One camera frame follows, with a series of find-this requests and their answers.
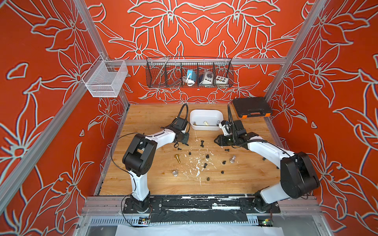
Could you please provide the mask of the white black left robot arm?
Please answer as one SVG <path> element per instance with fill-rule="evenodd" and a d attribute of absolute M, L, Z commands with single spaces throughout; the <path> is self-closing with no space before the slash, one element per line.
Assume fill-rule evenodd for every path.
<path fill-rule="evenodd" d="M 169 125 L 163 126 L 162 131 L 151 135 L 133 133 L 134 137 L 122 158 L 125 167 L 121 168 L 118 165 L 116 167 L 131 176 L 130 199 L 136 211 L 144 213 L 150 207 L 151 194 L 148 189 L 147 174 L 152 167 L 156 151 L 171 143 L 175 148 L 180 143 L 188 145 L 190 136 L 188 115 L 189 107 L 185 103 L 177 117 Z"/>

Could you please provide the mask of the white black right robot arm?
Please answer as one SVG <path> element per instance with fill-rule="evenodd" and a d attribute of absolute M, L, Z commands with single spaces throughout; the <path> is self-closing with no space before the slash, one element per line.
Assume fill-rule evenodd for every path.
<path fill-rule="evenodd" d="M 254 132 L 248 133 L 240 120 L 233 119 L 229 105 L 227 113 L 228 120 L 218 124 L 223 134 L 214 142 L 222 147 L 244 148 L 257 153 L 280 170 L 279 183 L 254 194 L 252 206 L 257 212 L 265 213 L 278 201 L 298 199 L 321 186 L 314 165 L 306 153 L 286 150 Z"/>

